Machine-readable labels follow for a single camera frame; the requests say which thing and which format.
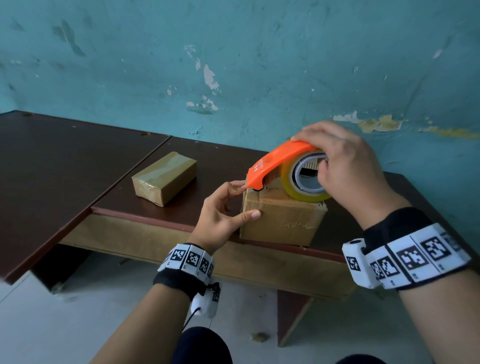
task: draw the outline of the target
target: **teal painted wall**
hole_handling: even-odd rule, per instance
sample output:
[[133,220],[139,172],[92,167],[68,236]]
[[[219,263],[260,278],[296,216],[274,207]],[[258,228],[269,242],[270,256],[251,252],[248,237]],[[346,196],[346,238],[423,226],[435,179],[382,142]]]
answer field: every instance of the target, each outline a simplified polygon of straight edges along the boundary
[[0,112],[262,150],[392,115],[399,130],[342,124],[480,251],[479,18],[470,0],[4,1]]

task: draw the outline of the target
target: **corrugated cardboard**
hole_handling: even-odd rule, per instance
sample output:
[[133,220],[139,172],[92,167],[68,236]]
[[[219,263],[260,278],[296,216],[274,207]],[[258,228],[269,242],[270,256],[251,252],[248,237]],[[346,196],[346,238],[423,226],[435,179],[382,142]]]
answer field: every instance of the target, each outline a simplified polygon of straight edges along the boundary
[[324,202],[297,201],[282,188],[245,191],[242,210],[254,209],[259,209],[262,217],[242,227],[241,238],[299,246],[310,245],[327,212]]
[[135,194],[164,206],[197,176],[197,161],[171,152],[132,177]]

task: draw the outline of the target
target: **dark pants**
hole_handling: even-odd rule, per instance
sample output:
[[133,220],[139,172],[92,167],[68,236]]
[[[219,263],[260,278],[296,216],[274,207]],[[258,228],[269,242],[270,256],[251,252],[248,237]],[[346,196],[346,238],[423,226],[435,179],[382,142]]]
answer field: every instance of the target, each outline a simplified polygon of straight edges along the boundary
[[[194,327],[180,336],[172,364],[232,364],[227,344],[209,328]],[[337,364],[385,364],[374,356],[355,354]]]

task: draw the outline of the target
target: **orange plastic handle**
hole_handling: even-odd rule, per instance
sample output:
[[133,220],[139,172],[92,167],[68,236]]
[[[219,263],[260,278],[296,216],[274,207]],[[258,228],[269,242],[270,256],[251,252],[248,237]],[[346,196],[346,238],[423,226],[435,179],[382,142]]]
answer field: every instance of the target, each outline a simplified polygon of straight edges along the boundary
[[247,188],[253,188],[254,190],[263,189],[264,177],[273,169],[289,159],[317,149],[306,142],[292,142],[288,140],[261,158],[248,170]]

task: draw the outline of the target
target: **white tile floor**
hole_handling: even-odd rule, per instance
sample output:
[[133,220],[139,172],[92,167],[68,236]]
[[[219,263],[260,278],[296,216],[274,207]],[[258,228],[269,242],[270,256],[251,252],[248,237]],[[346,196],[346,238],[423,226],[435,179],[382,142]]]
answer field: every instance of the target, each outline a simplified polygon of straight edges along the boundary
[[[0,363],[87,363],[151,287],[156,266],[92,254],[52,295],[26,274],[14,286],[0,283]],[[388,364],[432,361],[396,293],[358,290],[346,302],[315,302],[288,346],[276,347],[276,292],[224,282],[210,322],[195,317],[227,343],[234,363],[333,364],[352,353]],[[250,341],[266,332],[264,343]]]

